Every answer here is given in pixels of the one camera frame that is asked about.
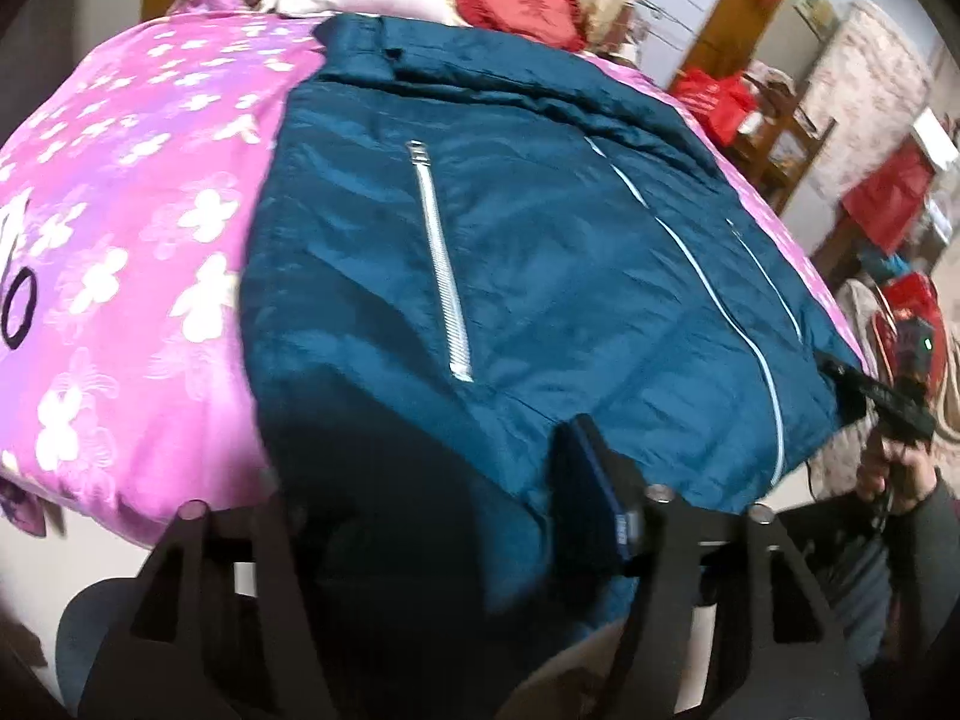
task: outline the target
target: floral bedspread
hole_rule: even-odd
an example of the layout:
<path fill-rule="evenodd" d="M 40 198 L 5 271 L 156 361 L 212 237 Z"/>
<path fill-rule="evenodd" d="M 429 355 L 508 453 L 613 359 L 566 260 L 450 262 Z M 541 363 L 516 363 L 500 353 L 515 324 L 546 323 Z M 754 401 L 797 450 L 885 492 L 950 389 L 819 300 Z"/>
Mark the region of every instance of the floral bedspread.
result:
<path fill-rule="evenodd" d="M 316 23 L 214 12 L 139 25 L 93 50 L 0 149 L 0 477 L 140 543 L 186 500 L 261 498 L 236 287 L 286 95 L 323 61 Z M 803 252 L 726 169 L 856 349 Z"/>

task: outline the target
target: dark sleeve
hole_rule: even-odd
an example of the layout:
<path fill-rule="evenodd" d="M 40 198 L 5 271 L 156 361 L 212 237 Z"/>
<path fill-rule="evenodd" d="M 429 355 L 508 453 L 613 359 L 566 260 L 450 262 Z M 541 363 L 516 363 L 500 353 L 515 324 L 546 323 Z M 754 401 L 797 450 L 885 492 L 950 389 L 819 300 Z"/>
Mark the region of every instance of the dark sleeve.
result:
<path fill-rule="evenodd" d="M 901 597 L 901 654 L 928 651 L 960 599 L 960 519 L 937 472 L 937 487 L 886 529 L 890 569 Z"/>

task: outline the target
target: silver zipper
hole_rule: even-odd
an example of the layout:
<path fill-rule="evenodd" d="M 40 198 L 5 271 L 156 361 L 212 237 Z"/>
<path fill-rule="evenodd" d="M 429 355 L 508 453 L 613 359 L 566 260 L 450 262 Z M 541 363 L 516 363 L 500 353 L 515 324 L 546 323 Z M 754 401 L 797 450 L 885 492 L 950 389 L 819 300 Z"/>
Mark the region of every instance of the silver zipper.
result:
<path fill-rule="evenodd" d="M 433 261 L 433 274 L 437 279 L 440 293 L 440 309 L 443 310 L 443 326 L 446 330 L 446 345 L 450 354 L 450 372 L 462 382 L 472 382 L 473 372 L 470 365 L 470 344 L 467 340 L 467 324 L 460 305 L 460 293 L 457 281 L 453 277 L 453 266 L 443 240 L 443 225 L 440 223 L 440 209 L 437 206 L 437 190 L 430 172 L 430 155 L 420 141 L 408 141 L 410 161 L 416 171 L 416 183 L 421 192 L 421 206 L 424 209 L 426 240 L 430 247 L 430 259 Z"/>
<path fill-rule="evenodd" d="M 587 138 L 587 143 L 590 144 L 590 147 L 596 151 L 600 156 L 602 156 L 613 168 L 613 171 L 620 177 L 624 184 L 626 184 L 627 189 L 630 190 L 630 193 L 634 198 L 644 207 L 649 209 L 650 206 L 647 205 L 647 201 L 643 199 L 640 194 L 640 190 L 637 189 L 634 182 L 632 182 L 619 167 L 613 164 L 613 161 L 606 156 L 603 151 L 600 151 L 599 146 L 594 143 L 590 138 Z M 752 339 L 740 328 L 736 322 L 733 321 L 733 317 L 727 312 L 727 309 L 724 307 L 723 303 L 718 298 L 717 293 L 714 292 L 713 285 L 707 279 L 707 274 L 704 273 L 704 270 L 700 267 L 700 263 L 697 262 L 697 258 L 693 256 L 693 252 L 690 251 L 689 247 L 683 242 L 683 239 L 677 235 L 676 232 L 667 224 L 664 220 L 658 217 L 656 214 L 653 214 L 656 223 L 661 225 L 670 238 L 675 242 L 677 247 L 683 252 L 683 256 L 686 257 L 688 263 L 693 267 L 700 281 L 704 285 L 704 288 L 707 290 L 707 294 L 710 296 L 710 299 L 713 301 L 713 304 L 717 307 L 722 314 L 723 318 L 726 319 L 727 324 L 733 328 L 733 331 L 740 336 L 743 343 L 747 344 L 747 347 L 750 348 L 750 351 L 754 353 L 754 356 L 757 358 L 757 362 L 760 363 L 760 370 L 763 372 L 763 379 L 767 385 L 767 391 L 770 394 L 770 403 L 773 406 L 774 410 L 774 426 L 776 428 L 776 468 L 774 469 L 774 475 L 770 479 L 770 487 L 773 488 L 776 483 L 781 480 L 781 476 L 784 475 L 784 465 L 786 464 L 786 447 L 784 440 L 784 415 L 781 413 L 781 406 L 779 405 L 779 396 L 776 394 L 776 382 L 774 382 L 774 374 L 770 370 L 770 364 L 767 362 L 767 359 L 763 356 L 763 352 L 760 351 L 760 347 L 757 346 Z"/>
<path fill-rule="evenodd" d="M 767 271 L 765 271 L 764 267 L 760 264 L 760 260 L 757 259 L 757 255 L 755 255 L 754 252 L 751 250 L 751 248 L 747 246 L 747 242 L 743 240 L 743 236 L 740 234 L 740 231 L 735 226 L 733 226 L 733 222 L 727 219 L 727 223 L 730 225 L 731 230 L 733 230 L 734 237 L 736 237 L 736 240 L 740 242 L 741 247 L 744 247 L 745 250 L 747 250 L 747 254 L 750 255 L 750 258 L 752 259 L 752 261 L 754 261 L 755 264 L 757 264 L 757 267 L 760 268 L 760 272 L 763 274 L 763 277 L 767 280 L 767 284 L 769 284 L 773 288 L 774 292 L 776 293 L 776 297 L 779 298 L 779 301 L 781 302 L 781 306 L 784 306 L 784 311 L 786 312 L 786 316 L 790 317 L 790 322 L 793 323 L 793 329 L 797 333 L 797 341 L 799 341 L 800 343 L 803 343 L 803 333 L 800 333 L 800 322 L 797 322 L 797 318 L 794 316 L 793 312 L 790 310 L 790 306 L 786 304 L 786 300 L 784 300 L 784 296 L 781 294 L 781 291 L 776 288 L 776 284 L 774 284 L 774 280 L 770 278 L 770 275 L 767 274 Z"/>

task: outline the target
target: hand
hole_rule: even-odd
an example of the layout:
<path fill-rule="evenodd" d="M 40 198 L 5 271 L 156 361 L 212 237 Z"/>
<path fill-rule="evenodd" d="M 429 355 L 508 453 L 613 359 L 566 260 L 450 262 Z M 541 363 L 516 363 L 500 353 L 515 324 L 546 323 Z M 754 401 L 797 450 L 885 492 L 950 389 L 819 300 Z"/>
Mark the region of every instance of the hand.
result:
<path fill-rule="evenodd" d="M 890 469 L 900 466 L 902 472 L 890 478 Z M 937 473 L 926 447 L 906 446 L 885 439 L 875 430 L 867 439 L 856 469 L 856 494 L 867 503 L 874 502 L 887 485 L 894 485 L 891 512 L 906 514 L 937 487 Z"/>

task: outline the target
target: person's arm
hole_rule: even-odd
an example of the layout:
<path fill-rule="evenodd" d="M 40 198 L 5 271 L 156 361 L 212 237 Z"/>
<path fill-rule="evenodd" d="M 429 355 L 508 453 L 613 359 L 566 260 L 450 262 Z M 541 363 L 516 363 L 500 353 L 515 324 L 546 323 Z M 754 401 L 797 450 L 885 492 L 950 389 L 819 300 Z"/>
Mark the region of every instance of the person's arm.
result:
<path fill-rule="evenodd" d="M 885 539 L 901 596 L 901 656 L 928 651 L 960 600 L 960 520 L 953 498 L 923 448 L 872 437 L 857 470 L 857 494 L 872 502 L 894 476 L 892 516 Z"/>

